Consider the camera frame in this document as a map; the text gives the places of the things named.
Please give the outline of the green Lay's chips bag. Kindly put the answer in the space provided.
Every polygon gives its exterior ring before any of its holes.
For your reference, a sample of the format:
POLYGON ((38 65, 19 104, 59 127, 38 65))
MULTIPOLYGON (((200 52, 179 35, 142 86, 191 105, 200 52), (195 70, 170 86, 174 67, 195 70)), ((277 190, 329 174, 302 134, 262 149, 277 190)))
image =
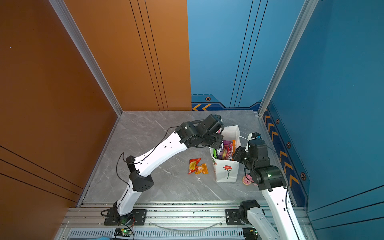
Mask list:
POLYGON ((212 149, 213 150, 213 157, 214 157, 214 159, 217 159, 217 151, 216 151, 216 149, 212 149))

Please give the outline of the orange Fox's fruits candy bag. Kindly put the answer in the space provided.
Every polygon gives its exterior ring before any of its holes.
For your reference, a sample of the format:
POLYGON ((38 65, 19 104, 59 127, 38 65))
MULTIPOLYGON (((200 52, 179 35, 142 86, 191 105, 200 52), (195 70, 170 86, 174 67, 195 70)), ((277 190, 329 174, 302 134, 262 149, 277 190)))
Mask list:
POLYGON ((236 140, 232 140, 232 143, 231 143, 231 155, 229 157, 230 160, 233 159, 233 155, 234 155, 234 153, 236 151, 236 148, 237 148, 237 142, 236 142, 236 140))

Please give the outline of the white floral paper bag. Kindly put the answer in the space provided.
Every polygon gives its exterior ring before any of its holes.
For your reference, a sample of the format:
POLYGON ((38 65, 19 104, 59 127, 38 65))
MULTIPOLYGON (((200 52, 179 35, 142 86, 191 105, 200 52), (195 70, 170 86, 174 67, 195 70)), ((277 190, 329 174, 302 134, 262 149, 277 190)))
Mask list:
MULTIPOLYGON (((219 133, 223 135, 223 141, 236 140, 237 148, 241 147, 241 135, 238 125, 225 127, 219 133)), ((210 155, 213 162, 215 179, 218 183, 234 183, 237 181, 240 163, 235 160, 218 160, 213 157, 213 150, 210 148, 210 155)))

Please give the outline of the purple white snack packet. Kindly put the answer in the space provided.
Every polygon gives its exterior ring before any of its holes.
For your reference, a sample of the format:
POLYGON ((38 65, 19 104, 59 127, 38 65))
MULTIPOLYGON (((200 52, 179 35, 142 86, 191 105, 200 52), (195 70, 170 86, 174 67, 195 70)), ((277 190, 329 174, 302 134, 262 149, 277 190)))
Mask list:
POLYGON ((219 146, 218 149, 216 149, 216 151, 217 151, 217 159, 222 160, 223 155, 224 155, 224 151, 225 151, 224 141, 222 141, 221 145, 219 146))

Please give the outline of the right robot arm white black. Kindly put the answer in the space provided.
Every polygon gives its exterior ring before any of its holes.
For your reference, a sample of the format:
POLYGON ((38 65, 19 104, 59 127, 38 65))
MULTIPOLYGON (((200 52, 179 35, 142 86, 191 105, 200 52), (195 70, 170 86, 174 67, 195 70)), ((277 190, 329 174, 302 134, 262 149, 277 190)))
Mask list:
POLYGON ((262 240, 304 240, 304 235, 289 197, 289 186, 280 168, 270 163, 268 146, 260 136, 250 136, 246 147, 236 149, 233 159, 249 170, 251 182, 258 185, 275 221, 266 219, 255 200, 243 201, 240 219, 252 225, 262 240))

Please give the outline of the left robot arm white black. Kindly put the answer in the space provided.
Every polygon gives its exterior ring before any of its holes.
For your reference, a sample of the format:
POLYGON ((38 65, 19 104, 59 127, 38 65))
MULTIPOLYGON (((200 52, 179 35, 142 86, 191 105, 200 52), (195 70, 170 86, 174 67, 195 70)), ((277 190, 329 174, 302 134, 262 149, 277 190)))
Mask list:
POLYGON ((173 129, 171 134, 166 133, 147 153, 126 158, 130 171, 129 181, 122 197, 113 206, 114 214, 118 217, 131 214, 142 192, 153 187, 151 173, 161 164, 189 148, 218 149, 224 140, 224 136, 219 133, 224 129, 222 117, 215 114, 203 120, 183 122, 173 129))

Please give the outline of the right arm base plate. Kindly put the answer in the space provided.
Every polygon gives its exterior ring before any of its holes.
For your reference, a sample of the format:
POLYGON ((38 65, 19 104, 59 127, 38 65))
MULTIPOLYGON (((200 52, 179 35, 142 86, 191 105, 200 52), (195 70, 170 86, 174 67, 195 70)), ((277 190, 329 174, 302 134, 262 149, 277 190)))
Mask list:
POLYGON ((226 223, 228 226, 238 226, 244 225, 241 220, 241 215, 239 209, 226 209, 226 223))

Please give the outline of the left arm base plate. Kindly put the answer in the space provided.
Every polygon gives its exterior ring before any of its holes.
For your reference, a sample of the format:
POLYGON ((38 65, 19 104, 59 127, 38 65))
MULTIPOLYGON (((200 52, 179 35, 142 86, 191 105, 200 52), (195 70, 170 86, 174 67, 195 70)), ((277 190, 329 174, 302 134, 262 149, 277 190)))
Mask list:
POLYGON ((146 221, 147 210, 136 209, 133 210, 130 214, 120 216, 113 208, 110 208, 102 211, 101 216, 105 218, 105 226, 143 226, 146 221))

